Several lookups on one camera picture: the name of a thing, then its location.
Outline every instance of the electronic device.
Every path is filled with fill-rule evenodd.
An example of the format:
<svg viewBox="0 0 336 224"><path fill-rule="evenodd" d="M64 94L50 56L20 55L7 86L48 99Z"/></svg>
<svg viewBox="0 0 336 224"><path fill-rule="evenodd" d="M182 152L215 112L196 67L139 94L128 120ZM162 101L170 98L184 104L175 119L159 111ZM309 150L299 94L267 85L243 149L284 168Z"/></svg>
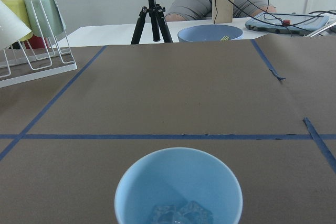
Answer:
<svg viewBox="0 0 336 224"><path fill-rule="evenodd" d="M246 21L245 26L253 31L267 31L276 34L308 35L323 27L328 16L308 14L260 13Z"/></svg>

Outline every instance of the black tripod leg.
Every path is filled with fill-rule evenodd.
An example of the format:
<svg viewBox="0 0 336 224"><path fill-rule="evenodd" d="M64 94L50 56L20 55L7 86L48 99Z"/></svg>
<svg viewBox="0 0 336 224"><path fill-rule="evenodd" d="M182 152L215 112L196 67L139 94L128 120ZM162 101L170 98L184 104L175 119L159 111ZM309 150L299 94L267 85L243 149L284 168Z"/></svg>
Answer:
<svg viewBox="0 0 336 224"><path fill-rule="evenodd" d="M136 26L135 26L135 30L134 30L134 34L132 37L132 41L131 44L139 44L140 42L140 38L141 38L141 34L143 31L143 27L145 25L145 20L146 20L146 14L148 12L147 7L143 7L140 14L139 14L139 18L138 21L136 22Z"/></svg>
<svg viewBox="0 0 336 224"><path fill-rule="evenodd" d="M164 42L173 42L172 36L170 35L166 19L164 18L163 9L160 5L157 5L158 8L155 10L155 15L157 22L159 23L160 31L163 37Z"/></svg>

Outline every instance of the light blue cup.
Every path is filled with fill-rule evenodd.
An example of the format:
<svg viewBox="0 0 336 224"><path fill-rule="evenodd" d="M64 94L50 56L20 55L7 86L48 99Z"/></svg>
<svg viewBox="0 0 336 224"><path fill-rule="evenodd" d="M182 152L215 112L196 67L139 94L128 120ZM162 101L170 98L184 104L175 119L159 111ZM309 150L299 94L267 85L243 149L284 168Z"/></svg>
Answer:
<svg viewBox="0 0 336 224"><path fill-rule="evenodd" d="M238 223L243 196L233 172L218 158L192 148L153 152L121 178L114 199L119 224L150 224L155 206L198 202L213 224Z"/></svg>
<svg viewBox="0 0 336 224"><path fill-rule="evenodd" d="M184 28L177 34L179 42L218 41L228 35L230 40L241 39L243 30L234 26L211 24Z"/></svg>
<svg viewBox="0 0 336 224"><path fill-rule="evenodd" d="M64 31L62 18L56 6L55 0L25 0L25 3L32 28L31 30L35 36L52 37L53 35L59 35Z"/></svg>

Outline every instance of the clear ice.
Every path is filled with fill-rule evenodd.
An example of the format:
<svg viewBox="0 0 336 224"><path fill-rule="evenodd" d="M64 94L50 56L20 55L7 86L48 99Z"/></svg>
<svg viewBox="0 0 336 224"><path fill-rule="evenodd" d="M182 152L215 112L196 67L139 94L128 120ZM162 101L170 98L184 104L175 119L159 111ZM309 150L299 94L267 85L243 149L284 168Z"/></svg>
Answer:
<svg viewBox="0 0 336 224"><path fill-rule="evenodd" d="M175 205L156 206L151 224L212 224L212 213L195 201L177 209Z"/></svg>

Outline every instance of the gray shorts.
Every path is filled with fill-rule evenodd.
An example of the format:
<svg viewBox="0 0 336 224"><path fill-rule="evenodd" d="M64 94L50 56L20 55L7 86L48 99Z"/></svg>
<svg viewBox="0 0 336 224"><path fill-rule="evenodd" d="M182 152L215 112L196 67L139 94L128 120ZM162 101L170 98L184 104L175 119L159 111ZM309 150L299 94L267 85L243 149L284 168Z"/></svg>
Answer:
<svg viewBox="0 0 336 224"><path fill-rule="evenodd" d="M233 7L233 17L241 18L248 17L258 7L267 6L267 0L234 0L234 4L237 7ZM204 17L212 16L212 0L175 0L169 10L166 12L168 14L178 14L184 17L186 20L199 20Z"/></svg>

